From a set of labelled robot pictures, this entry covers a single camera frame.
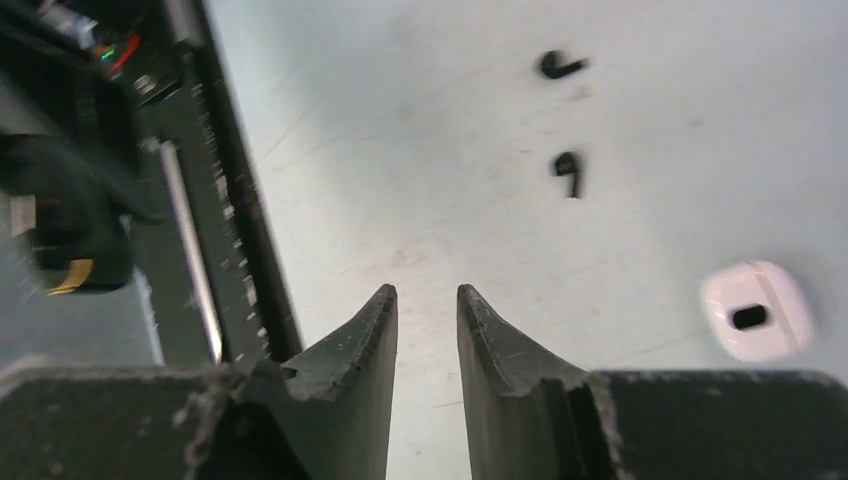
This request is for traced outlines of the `black earbud charging case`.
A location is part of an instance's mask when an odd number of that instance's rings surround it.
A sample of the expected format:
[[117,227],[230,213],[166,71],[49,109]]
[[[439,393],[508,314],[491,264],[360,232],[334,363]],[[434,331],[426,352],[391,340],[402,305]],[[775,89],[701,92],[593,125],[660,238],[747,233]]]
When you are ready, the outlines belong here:
[[51,295],[124,287],[135,268],[124,218],[167,217],[118,161],[56,136],[2,135],[1,189],[18,208],[20,231]]

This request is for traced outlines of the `white earbud charging case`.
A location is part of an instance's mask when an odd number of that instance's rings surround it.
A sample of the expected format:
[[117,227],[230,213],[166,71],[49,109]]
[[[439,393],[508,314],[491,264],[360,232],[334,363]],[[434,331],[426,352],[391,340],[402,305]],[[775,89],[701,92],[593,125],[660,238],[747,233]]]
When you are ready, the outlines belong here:
[[744,262],[714,272],[702,282],[700,304],[720,346],[742,362],[794,356],[816,337],[802,288],[772,262]]

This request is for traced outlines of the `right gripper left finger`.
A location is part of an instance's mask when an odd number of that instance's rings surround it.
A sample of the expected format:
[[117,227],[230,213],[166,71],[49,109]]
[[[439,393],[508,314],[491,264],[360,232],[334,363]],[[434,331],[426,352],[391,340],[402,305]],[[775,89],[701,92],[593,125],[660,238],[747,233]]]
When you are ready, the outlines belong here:
[[5,479],[382,479],[398,338],[381,286],[284,363],[1,376]]

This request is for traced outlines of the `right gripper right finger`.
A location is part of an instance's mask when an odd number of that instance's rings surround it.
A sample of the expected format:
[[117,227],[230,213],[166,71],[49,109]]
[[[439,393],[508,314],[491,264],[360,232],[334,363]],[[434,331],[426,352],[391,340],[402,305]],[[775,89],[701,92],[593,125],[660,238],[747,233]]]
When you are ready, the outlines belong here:
[[843,479],[847,391],[813,371],[585,371],[457,291],[476,479]]

